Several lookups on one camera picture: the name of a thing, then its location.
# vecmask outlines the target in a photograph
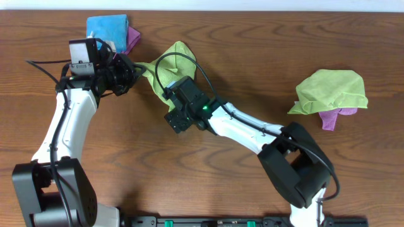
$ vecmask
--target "wooden table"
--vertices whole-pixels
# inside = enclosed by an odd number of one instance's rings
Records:
[[[1,226],[24,225],[11,172],[31,160],[56,106],[53,82],[24,60],[69,59],[68,41],[85,37],[89,16],[122,13],[142,34],[133,61],[150,62],[182,40],[237,108],[304,125],[342,185],[326,213],[404,225],[403,14],[0,11]],[[46,66],[55,75],[61,67]],[[353,69],[365,81],[369,109],[340,116],[335,132],[321,129],[318,114],[287,115],[296,85],[318,69]],[[252,152],[195,127],[177,135],[167,110],[146,79],[101,101],[82,158],[99,202],[161,216],[290,212]]]

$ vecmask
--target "green cloth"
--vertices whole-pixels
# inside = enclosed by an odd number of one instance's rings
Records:
[[[299,102],[288,114],[367,108],[364,80],[352,70],[320,69],[296,86]]]
[[[181,41],[176,41],[174,45],[172,45],[168,50],[164,52],[164,54],[170,52],[179,52],[182,54],[186,54],[195,60],[194,54]],[[171,100],[166,100],[165,98],[163,98],[163,90],[161,89],[156,79],[155,67],[157,60],[158,59],[152,61],[151,63],[141,62],[137,64],[141,64],[146,67],[146,72],[143,73],[143,76],[146,77],[149,81],[154,93],[161,99],[161,101],[169,106],[169,111],[171,111],[175,108],[175,106]],[[190,76],[192,79],[194,79],[195,69],[196,66],[190,60],[179,55],[171,55],[165,57],[158,64],[158,78],[160,79],[162,85],[166,87],[172,81],[178,81],[184,76]]]

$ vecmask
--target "microfiber cloth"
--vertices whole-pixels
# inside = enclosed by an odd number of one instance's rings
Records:
[[[181,41],[177,41],[174,45],[172,45],[168,50],[164,52],[179,52],[185,55],[188,55],[192,59],[195,60],[194,54],[189,50],[189,48]],[[155,75],[155,66],[157,60],[152,61],[151,63],[137,63],[146,67],[146,72],[143,73],[143,76],[147,78],[151,87],[153,88],[154,93],[163,101],[165,104],[169,106],[169,111],[175,108],[174,104],[171,100],[166,100],[163,98],[163,90],[158,85]],[[189,76],[192,79],[195,77],[195,69],[196,66],[188,59],[181,57],[179,55],[171,55],[165,57],[158,64],[158,78],[164,87],[169,85],[173,81],[178,81],[184,76]]]
[[[320,69],[296,86],[297,102],[288,114],[337,108],[367,108],[364,80],[352,70]]]
[[[327,131],[333,131],[336,124],[336,118],[338,114],[352,115],[356,114],[358,108],[337,108],[335,110],[329,110],[325,112],[319,112],[321,120],[323,120],[323,129]]]
[[[140,39],[140,32],[132,27],[128,27],[128,36],[126,37],[126,50],[123,54],[128,55],[133,47],[138,43]]]
[[[128,34],[128,17],[126,15],[92,16],[87,19],[87,36],[114,42],[117,53],[126,51]]]

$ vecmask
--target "purple cloth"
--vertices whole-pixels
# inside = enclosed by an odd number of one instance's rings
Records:
[[[325,112],[319,112],[321,120],[323,120],[323,129],[333,131],[335,128],[336,118],[338,114],[352,115],[356,114],[358,108],[338,108]]]
[[[128,36],[126,38],[126,51],[122,51],[123,54],[128,55],[132,48],[140,39],[140,32],[136,31],[132,27],[128,27]]]

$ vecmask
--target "wire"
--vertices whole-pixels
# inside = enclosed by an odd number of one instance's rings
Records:
[[[63,62],[71,62],[71,59],[59,60],[59,61],[30,61],[34,64],[54,64],[54,63],[63,63]]]
[[[107,96],[112,95],[112,94],[114,94],[114,92],[110,92],[110,93],[107,93],[107,94],[103,94],[103,95],[100,96],[100,98],[107,97]]]
[[[183,114],[185,115],[185,117],[188,118],[188,120],[192,120],[194,121],[194,119],[188,114],[188,103],[185,103],[184,105],[184,110],[183,110]]]
[[[55,82],[56,86],[61,90],[61,93],[63,94],[64,108],[63,108],[62,116],[61,116],[61,119],[59,120],[59,123],[57,123],[55,133],[53,134],[52,142],[50,144],[50,152],[49,152],[50,153],[50,168],[52,169],[52,176],[53,176],[53,179],[55,180],[56,187],[59,190],[59,193],[60,193],[60,196],[61,196],[61,199],[62,199],[62,203],[63,203],[63,206],[64,206],[64,210],[65,210],[66,215],[68,217],[69,226],[73,227],[73,220],[71,219],[71,213],[70,213],[69,204],[68,204],[68,201],[66,199],[66,195],[64,194],[62,185],[60,183],[60,180],[59,180],[60,176],[59,176],[59,174],[57,174],[57,170],[56,170],[56,166],[55,166],[55,159],[54,159],[55,158],[54,152],[56,150],[55,145],[56,145],[56,142],[57,142],[57,138],[59,137],[59,133],[61,131],[64,119],[66,118],[66,115],[67,115],[68,110],[69,110],[68,96],[66,95],[66,92],[64,91],[64,89],[61,88],[61,85],[58,82],[58,80],[54,76],[52,76],[51,73],[48,73],[45,69],[43,69],[42,67],[36,65],[36,63],[33,62],[33,61],[26,61],[26,62],[29,63],[30,65],[32,65],[33,67],[36,67],[37,69],[41,70],[48,77],[50,77],[50,79],[52,79]]]
[[[112,55],[113,51],[112,51],[111,46],[109,44],[107,44],[106,42],[104,42],[101,38],[95,38],[95,41],[100,42],[103,46],[105,46],[107,49],[109,49],[108,58],[105,61],[105,63],[106,63],[105,65],[109,66],[109,64],[112,62],[112,60],[114,59],[114,56],[115,56],[115,54]]]
[[[291,145],[293,145],[293,146],[295,146],[295,147],[297,147],[297,148],[299,148],[299,149],[301,149],[301,150],[304,150],[304,151],[310,153],[311,155],[313,155],[313,156],[329,171],[329,173],[330,173],[330,175],[333,177],[333,180],[334,180],[335,185],[336,185],[335,193],[334,193],[333,195],[329,196],[329,197],[320,198],[320,199],[319,199],[319,202],[328,201],[328,200],[334,199],[335,197],[338,196],[338,194],[339,194],[340,191],[341,191],[340,181],[338,180],[338,177],[336,176],[335,171],[333,171],[333,170],[328,166],[328,164],[327,164],[322,158],[320,158],[320,157],[318,156],[318,154],[316,154],[315,152],[313,152],[313,151],[310,150],[309,148],[307,148],[307,147],[305,147],[305,146],[303,146],[303,145],[301,145],[301,144],[299,144],[299,143],[297,143],[297,142],[295,142],[295,141],[293,141],[293,140],[291,140],[291,139],[289,139],[289,138],[283,137],[283,136],[281,136],[281,135],[279,135],[279,134],[276,134],[276,133],[274,133],[274,132],[268,131],[268,130],[266,130],[266,129],[259,128],[258,126],[254,125],[254,124],[251,124],[251,123],[249,123],[249,122],[247,122],[247,121],[245,121],[245,120],[239,118],[239,117],[236,116],[233,112],[230,112],[230,111],[225,107],[225,105],[222,103],[222,101],[221,101],[221,99],[220,99],[218,93],[216,92],[216,89],[213,87],[213,85],[212,85],[212,83],[210,82],[209,77],[206,75],[205,71],[202,69],[202,67],[201,67],[194,59],[192,59],[192,58],[189,57],[188,55],[185,55],[185,54],[182,54],[182,53],[178,53],[178,52],[171,52],[171,53],[167,53],[167,54],[162,55],[162,56],[157,60],[156,67],[155,67],[156,79],[157,79],[158,84],[160,85],[160,87],[163,89],[163,92],[164,92],[165,95],[166,95],[166,90],[164,89],[163,85],[162,85],[161,82],[160,82],[160,79],[158,78],[157,69],[158,69],[158,64],[163,60],[163,58],[168,57],[168,56],[170,56],[170,55],[183,56],[183,57],[185,57],[186,59],[190,60],[192,63],[195,64],[195,66],[201,71],[202,75],[205,77],[206,82],[209,84],[210,89],[212,90],[214,96],[215,96],[216,99],[218,100],[218,103],[220,104],[220,106],[221,106],[221,107],[225,110],[225,112],[228,113],[231,117],[233,117],[234,119],[236,119],[236,120],[242,122],[243,124],[246,124],[246,125],[252,127],[253,129],[256,129],[256,130],[258,130],[258,131],[261,131],[262,133],[268,134],[268,135],[270,135],[270,136],[274,136],[274,137],[276,137],[276,138],[279,138],[279,139],[281,139],[281,140],[283,140],[283,141],[285,141],[285,142],[287,142],[287,143],[289,143],[289,144],[291,144]]]

